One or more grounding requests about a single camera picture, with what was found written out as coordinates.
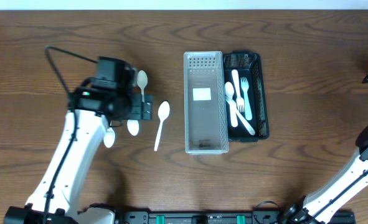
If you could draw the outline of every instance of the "cutlery tray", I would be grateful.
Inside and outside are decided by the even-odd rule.
[[[253,118],[248,122],[255,130],[255,135],[250,135],[239,118],[238,126],[233,128],[230,124],[229,104],[225,102],[229,140],[240,142],[257,142],[259,139],[268,138],[270,135],[270,130],[268,127],[267,104],[265,103],[263,73],[260,56],[256,53],[246,50],[236,50],[230,54],[224,54],[223,63],[224,84],[226,82],[231,82],[232,85],[234,85],[231,74],[233,69],[236,69],[239,73],[239,82],[240,78],[247,78],[249,84],[247,95],[253,114]],[[242,97],[243,94],[244,92],[242,88],[240,88],[240,95]]]
[[[222,52],[185,52],[184,108],[186,152],[228,152]]]

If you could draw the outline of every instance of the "wooden table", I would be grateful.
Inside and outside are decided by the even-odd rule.
[[[66,97],[44,57],[52,44],[145,70],[156,110],[171,103],[158,152],[158,119],[101,145],[80,206],[173,210],[282,207],[318,189],[354,152],[368,124],[368,11],[0,11],[0,223],[39,184],[59,142]],[[230,143],[220,156],[184,146],[183,53],[249,49],[261,55],[270,138]],[[73,89],[91,63],[55,53]],[[368,223],[368,188],[344,208]]]

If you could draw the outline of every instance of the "white wall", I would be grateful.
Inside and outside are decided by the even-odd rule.
[[[368,0],[0,0],[0,10],[368,9]]]

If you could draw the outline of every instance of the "plastic spoon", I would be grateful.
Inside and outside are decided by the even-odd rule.
[[[130,134],[136,136],[139,132],[139,123],[137,120],[128,120],[127,121],[127,128]]]
[[[158,130],[158,134],[156,135],[156,142],[154,143],[154,151],[156,152],[158,150],[159,147],[159,141],[160,141],[160,135],[161,135],[161,128],[163,126],[163,121],[169,116],[170,114],[170,104],[167,101],[164,101],[163,103],[161,103],[160,107],[159,107],[159,119],[160,119],[160,125],[159,125],[159,130]]]
[[[138,72],[136,83],[141,88],[142,102],[145,102],[144,90],[146,85],[148,84],[148,77],[146,76],[146,73],[144,71],[141,70]]]
[[[116,133],[113,128],[108,128],[106,130],[105,135],[103,136],[103,143],[107,148],[112,147],[113,143],[115,143],[116,140]]]

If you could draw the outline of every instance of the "white plastic basket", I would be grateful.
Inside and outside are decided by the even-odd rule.
[[[228,152],[222,52],[185,52],[184,91],[186,152]]]

